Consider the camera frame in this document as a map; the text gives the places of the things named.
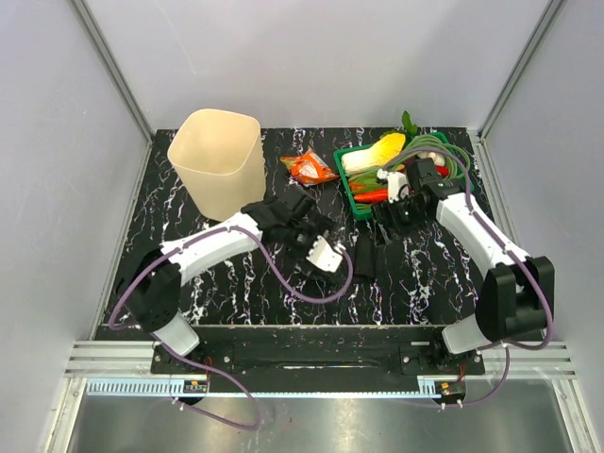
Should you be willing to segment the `black trash bag roll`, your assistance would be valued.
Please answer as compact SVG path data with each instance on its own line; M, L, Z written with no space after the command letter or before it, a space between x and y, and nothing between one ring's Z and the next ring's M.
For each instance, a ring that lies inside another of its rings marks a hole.
M347 282L348 280L352 281L355 277L367 281L376 279L378 275L378 255L388 244L378 242L378 231L374 220L371 224L371 228L360 230L360 234L354 243L352 256L348 255L346 247L342 244L328 242L334 249L341 252L344 257L339 269L335 273L320 271L306 259L302 259L297 266L308 278L323 280L331 284Z

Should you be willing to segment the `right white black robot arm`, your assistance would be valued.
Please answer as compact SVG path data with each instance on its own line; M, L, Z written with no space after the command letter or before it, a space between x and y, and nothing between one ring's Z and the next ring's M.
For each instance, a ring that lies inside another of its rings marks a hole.
M404 171L384 166L377 180L387 198L372 207L383 227L403 233L434 221L448 230L469 254L483 281L472 315L442 332L429 350L440 373L459 367L463 354L497 342L517 344L518 337L543 330L548 344L553 328L555 269L546 257L533 258L486 216L471 194L469 182L444 179L432 159L416 159Z

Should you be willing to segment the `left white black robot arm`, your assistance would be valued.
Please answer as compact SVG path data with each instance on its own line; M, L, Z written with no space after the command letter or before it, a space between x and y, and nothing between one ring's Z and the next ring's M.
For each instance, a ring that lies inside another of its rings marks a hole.
M119 290L118 301L145 332L167 345L182 372L201 368L205 351L179 309L181 288L217 264L269 244L284 247L301 269L332 277L344 263L344 251L327 241L333 222L315 201L293 192L248 204L202 232L162 243L135 266Z

